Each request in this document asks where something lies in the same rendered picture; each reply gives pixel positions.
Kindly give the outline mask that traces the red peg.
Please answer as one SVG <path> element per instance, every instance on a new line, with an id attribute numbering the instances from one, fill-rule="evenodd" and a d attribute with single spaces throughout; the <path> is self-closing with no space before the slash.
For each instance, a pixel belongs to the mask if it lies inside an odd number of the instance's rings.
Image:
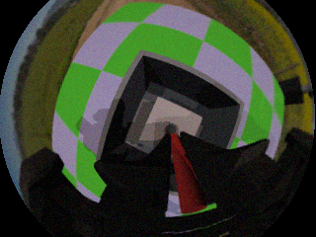
<path id="1" fill-rule="evenodd" d="M 173 155 L 175 178 L 177 178 L 178 197 L 181 213 L 197 213 L 208 204 L 198 184 L 197 174 L 187 157 L 185 147 L 178 133 L 171 134 L 171 155 Z"/>

